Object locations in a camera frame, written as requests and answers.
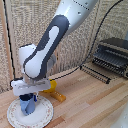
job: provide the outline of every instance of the beige wall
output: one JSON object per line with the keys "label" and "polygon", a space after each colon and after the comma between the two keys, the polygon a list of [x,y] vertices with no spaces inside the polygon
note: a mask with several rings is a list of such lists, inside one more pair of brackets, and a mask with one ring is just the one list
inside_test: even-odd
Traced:
{"label": "beige wall", "polygon": [[[18,48],[29,43],[38,44],[54,16],[59,1],[6,0],[16,77],[21,76]],[[78,66],[84,60],[97,7],[98,5],[75,32],[60,42],[55,51],[58,60],[51,74]]]}
{"label": "beige wall", "polygon": [[10,90],[10,81],[13,79],[11,63],[4,4],[0,0],[0,93]]}

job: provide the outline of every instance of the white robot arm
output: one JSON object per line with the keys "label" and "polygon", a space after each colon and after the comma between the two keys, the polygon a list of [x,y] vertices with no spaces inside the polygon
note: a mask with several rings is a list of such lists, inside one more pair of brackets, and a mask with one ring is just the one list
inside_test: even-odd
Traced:
{"label": "white robot arm", "polygon": [[25,74],[41,80],[47,73],[47,62],[61,39],[74,31],[89,15],[98,0],[61,0],[53,20],[38,46],[23,64]]}
{"label": "white robot arm", "polygon": [[11,82],[14,95],[20,96],[49,89],[47,72],[56,62],[53,54],[62,38],[85,20],[98,0],[61,0],[59,7],[39,44],[19,48],[23,79]]}

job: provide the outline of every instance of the white plate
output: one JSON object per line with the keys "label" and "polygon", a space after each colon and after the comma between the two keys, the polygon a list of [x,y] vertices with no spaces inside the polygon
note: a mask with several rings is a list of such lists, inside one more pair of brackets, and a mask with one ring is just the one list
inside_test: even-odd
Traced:
{"label": "white plate", "polygon": [[25,116],[20,107],[20,99],[14,100],[8,108],[7,118],[15,128],[43,128],[53,117],[53,106],[49,100],[38,96],[35,111]]}

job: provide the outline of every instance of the wooden table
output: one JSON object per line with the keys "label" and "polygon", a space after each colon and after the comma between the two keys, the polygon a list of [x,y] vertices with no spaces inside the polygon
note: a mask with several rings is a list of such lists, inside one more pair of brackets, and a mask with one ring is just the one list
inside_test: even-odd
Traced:
{"label": "wooden table", "polygon": [[[60,103],[50,97],[50,94],[40,92],[40,95],[49,99],[54,107],[53,119],[45,128],[109,128],[128,101],[128,81],[124,78],[114,79],[106,85],[77,70],[56,82],[56,91],[65,95],[67,99]],[[7,109],[17,97],[11,90],[1,94],[0,98],[0,128],[12,128],[7,120]]]}

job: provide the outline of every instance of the cable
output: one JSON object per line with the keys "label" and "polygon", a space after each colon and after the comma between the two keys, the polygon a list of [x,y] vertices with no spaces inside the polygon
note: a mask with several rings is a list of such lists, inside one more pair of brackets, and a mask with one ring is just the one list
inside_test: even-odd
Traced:
{"label": "cable", "polygon": [[67,76],[67,75],[72,74],[73,72],[75,72],[78,68],[80,68],[80,67],[86,62],[86,60],[88,59],[88,57],[90,56],[90,54],[91,54],[91,52],[92,52],[92,50],[93,50],[93,46],[94,46],[94,44],[95,44],[97,35],[98,35],[98,33],[99,33],[99,30],[100,30],[100,28],[101,28],[101,26],[102,26],[102,24],[103,24],[105,18],[107,17],[108,13],[109,13],[116,5],[118,5],[118,4],[119,4],[120,2],[122,2],[122,1],[123,1],[123,0],[119,0],[118,2],[116,2],[116,3],[108,10],[108,12],[105,14],[104,18],[102,19],[102,21],[101,21],[101,23],[100,23],[100,26],[99,26],[97,32],[96,32],[95,39],[94,39],[94,41],[93,41],[93,43],[92,43],[91,49],[90,49],[90,51],[89,51],[87,57],[85,58],[85,60],[80,64],[80,66],[78,66],[75,70],[73,70],[73,71],[71,71],[71,72],[69,72],[69,73],[67,73],[67,74],[65,74],[65,75],[63,75],[63,76],[60,76],[60,77],[51,79],[50,81],[56,80],[56,79],[59,79],[59,78],[62,78],[62,77],[65,77],[65,76]]}

